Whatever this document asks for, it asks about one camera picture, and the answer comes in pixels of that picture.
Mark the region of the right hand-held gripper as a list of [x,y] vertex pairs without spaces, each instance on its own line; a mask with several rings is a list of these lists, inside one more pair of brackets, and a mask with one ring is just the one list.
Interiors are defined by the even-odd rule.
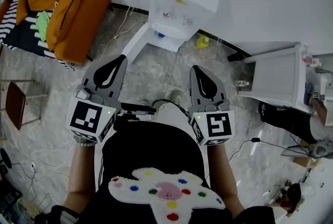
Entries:
[[201,109],[191,107],[189,124],[200,146],[224,144],[234,135],[234,111],[224,100],[222,81],[211,71],[194,65],[190,69],[190,94],[192,105],[216,102]]

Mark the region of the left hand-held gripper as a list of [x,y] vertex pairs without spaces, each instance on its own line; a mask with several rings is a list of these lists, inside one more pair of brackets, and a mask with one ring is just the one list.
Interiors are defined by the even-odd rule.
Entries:
[[102,142],[121,111],[118,100],[127,68],[123,54],[91,63],[77,94],[70,98],[66,128],[90,142]]

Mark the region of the person's left forearm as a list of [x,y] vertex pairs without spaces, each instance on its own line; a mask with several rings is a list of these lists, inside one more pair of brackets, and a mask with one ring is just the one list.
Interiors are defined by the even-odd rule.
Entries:
[[64,207],[78,214],[85,210],[96,193],[94,160],[94,146],[84,147],[76,144]]

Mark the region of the person's right forearm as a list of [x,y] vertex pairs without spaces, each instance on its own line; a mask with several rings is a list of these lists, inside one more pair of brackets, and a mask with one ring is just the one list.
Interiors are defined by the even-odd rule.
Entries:
[[222,199],[226,208],[235,219],[245,210],[238,197],[238,189],[230,167],[225,145],[207,147],[210,188]]

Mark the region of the white sink cabinet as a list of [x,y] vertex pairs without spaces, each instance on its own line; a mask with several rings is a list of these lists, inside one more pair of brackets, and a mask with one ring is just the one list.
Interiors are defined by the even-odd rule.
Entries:
[[310,113],[304,104],[305,86],[311,83],[320,95],[326,91],[326,79],[304,62],[308,52],[302,44],[293,48],[256,55],[244,60],[255,63],[255,71],[250,91],[239,91],[241,97],[295,108]]

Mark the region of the white trousers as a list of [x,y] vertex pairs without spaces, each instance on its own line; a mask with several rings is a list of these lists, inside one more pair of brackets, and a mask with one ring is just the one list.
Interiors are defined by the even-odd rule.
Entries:
[[192,137],[195,135],[188,122],[188,117],[174,104],[164,103],[159,108],[156,121],[158,123],[177,127]]

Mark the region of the black chest-mounted device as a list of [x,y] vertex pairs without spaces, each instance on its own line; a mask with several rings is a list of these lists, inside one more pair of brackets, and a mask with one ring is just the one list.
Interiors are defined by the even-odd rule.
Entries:
[[156,109],[150,106],[121,103],[121,110],[116,114],[116,119],[113,124],[113,129],[119,131],[127,127],[131,122],[140,121],[138,115],[148,116],[154,115],[157,112]]

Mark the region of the yellow plastic bottle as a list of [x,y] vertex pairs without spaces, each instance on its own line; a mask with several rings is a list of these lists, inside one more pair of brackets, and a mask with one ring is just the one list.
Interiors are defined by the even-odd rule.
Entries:
[[196,42],[196,47],[199,48],[199,49],[203,49],[203,48],[206,48],[208,47],[209,45],[209,38],[208,37],[199,37],[197,39],[197,42]]

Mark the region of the long orange cushion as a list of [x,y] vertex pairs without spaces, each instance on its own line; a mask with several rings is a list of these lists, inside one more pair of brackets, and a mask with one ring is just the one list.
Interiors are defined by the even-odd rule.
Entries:
[[48,49],[53,51],[68,32],[81,0],[59,0],[46,31]]

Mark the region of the black shirt with plush patch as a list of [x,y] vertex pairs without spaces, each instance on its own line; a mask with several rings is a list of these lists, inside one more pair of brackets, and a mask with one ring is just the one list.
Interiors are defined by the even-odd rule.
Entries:
[[272,208],[245,208],[235,219],[204,176],[194,137],[158,122],[136,121],[104,144],[103,181],[78,214],[64,205],[35,224],[275,224]]

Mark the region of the green cloth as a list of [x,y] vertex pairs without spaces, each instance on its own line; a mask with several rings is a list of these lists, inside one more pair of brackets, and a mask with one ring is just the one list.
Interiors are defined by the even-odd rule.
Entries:
[[48,24],[49,24],[48,12],[43,11],[37,16],[35,22],[36,28],[40,34],[40,39],[42,42],[46,41],[46,31]]

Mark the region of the wooden chair brown seat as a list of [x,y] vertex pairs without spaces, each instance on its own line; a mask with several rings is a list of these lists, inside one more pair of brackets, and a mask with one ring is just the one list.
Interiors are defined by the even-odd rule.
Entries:
[[17,85],[17,83],[34,82],[35,80],[0,80],[0,83],[9,83],[6,94],[5,107],[3,109],[0,109],[0,112],[6,112],[7,116],[17,130],[20,130],[22,126],[32,124],[41,120],[41,117],[39,116],[34,120],[23,123],[23,114],[27,100],[48,97],[48,94],[27,96]]

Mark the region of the pink bottle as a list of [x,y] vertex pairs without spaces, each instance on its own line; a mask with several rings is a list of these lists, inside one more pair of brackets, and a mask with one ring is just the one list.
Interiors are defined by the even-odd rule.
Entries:
[[320,67],[322,65],[319,58],[315,58],[311,55],[304,55],[302,61],[307,67]]

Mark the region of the small orange cushion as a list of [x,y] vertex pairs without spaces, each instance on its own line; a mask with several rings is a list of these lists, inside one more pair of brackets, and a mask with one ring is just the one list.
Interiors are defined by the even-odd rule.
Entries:
[[16,11],[16,25],[19,25],[28,15],[28,0],[19,0]]

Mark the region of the cardboard box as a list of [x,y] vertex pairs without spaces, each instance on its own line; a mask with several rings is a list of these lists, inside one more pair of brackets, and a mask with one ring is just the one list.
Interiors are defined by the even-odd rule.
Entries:
[[317,159],[313,159],[310,157],[295,157],[293,159],[293,162],[305,168],[314,168],[318,164]]

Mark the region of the metal faucet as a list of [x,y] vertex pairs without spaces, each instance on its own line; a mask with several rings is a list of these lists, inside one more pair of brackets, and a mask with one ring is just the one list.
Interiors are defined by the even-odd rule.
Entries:
[[325,70],[325,69],[321,69],[321,68],[316,68],[315,72],[318,74],[330,74],[333,78],[333,72],[330,70]]

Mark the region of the black round stand base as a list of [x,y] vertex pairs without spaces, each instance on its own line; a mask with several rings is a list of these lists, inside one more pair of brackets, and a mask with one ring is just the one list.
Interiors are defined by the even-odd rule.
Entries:
[[12,168],[12,163],[7,152],[5,151],[5,149],[0,148],[0,165],[2,164],[7,166],[9,169]]

